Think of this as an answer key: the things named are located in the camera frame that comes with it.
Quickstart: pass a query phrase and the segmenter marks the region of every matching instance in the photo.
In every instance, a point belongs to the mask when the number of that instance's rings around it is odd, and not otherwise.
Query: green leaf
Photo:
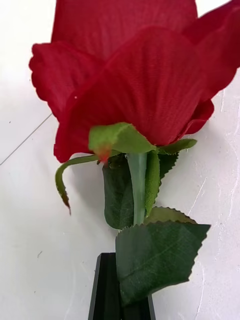
[[[175,166],[175,163],[179,157],[178,153],[175,154],[159,154],[158,158],[160,161],[160,180]]]
[[[123,305],[189,280],[210,225],[157,222],[126,228],[116,237],[116,268]]]
[[[128,161],[123,153],[108,159],[102,168],[105,193],[105,219],[115,229],[134,222],[134,199]]]
[[[174,155],[181,150],[192,148],[197,143],[195,139],[182,139],[175,143],[157,147],[161,155]]]
[[[145,209],[148,215],[155,203],[160,187],[160,164],[156,151],[147,154],[146,175],[145,175]]]
[[[111,154],[117,155],[117,154],[119,154],[119,152],[113,150],[111,152]],[[56,188],[62,198],[62,201],[69,208],[70,214],[71,214],[71,209],[70,209],[70,204],[69,204],[69,197],[68,197],[68,194],[66,192],[66,187],[63,182],[64,170],[67,167],[72,166],[72,165],[84,164],[86,162],[91,162],[91,161],[96,161],[96,160],[98,160],[97,155],[87,155],[87,156],[77,157],[77,158],[70,159],[67,162],[63,163],[56,171],[56,174],[55,174]]]
[[[89,133],[88,146],[96,154],[108,149],[122,153],[141,154],[157,148],[148,142],[132,124],[125,122],[94,126]]]
[[[150,215],[145,218],[144,224],[147,225],[149,223],[156,223],[158,221],[166,222],[182,222],[182,223],[191,223],[196,225],[197,222],[191,219],[189,216],[185,215],[181,211],[177,211],[176,209],[163,208],[163,207],[154,207],[152,208]]]

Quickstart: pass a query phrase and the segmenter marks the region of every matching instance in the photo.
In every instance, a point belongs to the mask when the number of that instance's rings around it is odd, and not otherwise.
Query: white table
[[[200,14],[226,1],[197,1]],[[55,0],[0,4],[0,319],[85,320],[96,259],[114,250],[101,168],[66,170],[72,217],[55,187],[57,121],[30,81],[33,43],[48,42]],[[153,295],[161,320],[240,320],[240,72],[164,178],[158,203],[212,225],[190,282]]]

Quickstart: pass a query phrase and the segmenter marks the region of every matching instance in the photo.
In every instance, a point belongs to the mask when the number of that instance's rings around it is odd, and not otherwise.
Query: rose stem
[[[147,153],[128,153],[127,160],[131,173],[133,191],[133,225],[140,225],[144,222],[145,218],[145,175],[147,168]]]

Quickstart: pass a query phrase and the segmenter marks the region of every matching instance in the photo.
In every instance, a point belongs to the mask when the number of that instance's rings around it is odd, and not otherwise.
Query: black stand
[[[156,320],[152,296],[121,306],[115,253],[97,258],[88,320]]]

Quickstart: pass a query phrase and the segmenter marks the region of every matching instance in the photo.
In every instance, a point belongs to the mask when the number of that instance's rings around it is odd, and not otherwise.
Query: rose petal
[[[225,88],[240,67],[240,0],[196,20],[184,35],[195,45],[207,74],[206,101]]]
[[[196,18],[194,0],[57,0],[52,41],[106,59],[144,27],[181,32]]]
[[[203,77],[183,36],[159,27],[141,31],[73,94],[77,100],[68,102],[55,155],[64,162],[87,152],[91,127],[118,122],[133,124],[154,145],[173,142],[198,105]]]
[[[102,62],[64,42],[35,44],[32,53],[32,83],[59,119],[71,93],[98,71]]]
[[[198,132],[200,129],[202,129],[202,127],[205,125],[205,123],[208,121],[208,119],[211,117],[213,113],[214,104],[211,100],[207,100],[203,103],[200,103],[197,106],[193,116],[191,117],[191,120],[184,128],[178,139],[180,139],[184,135],[192,135]]]

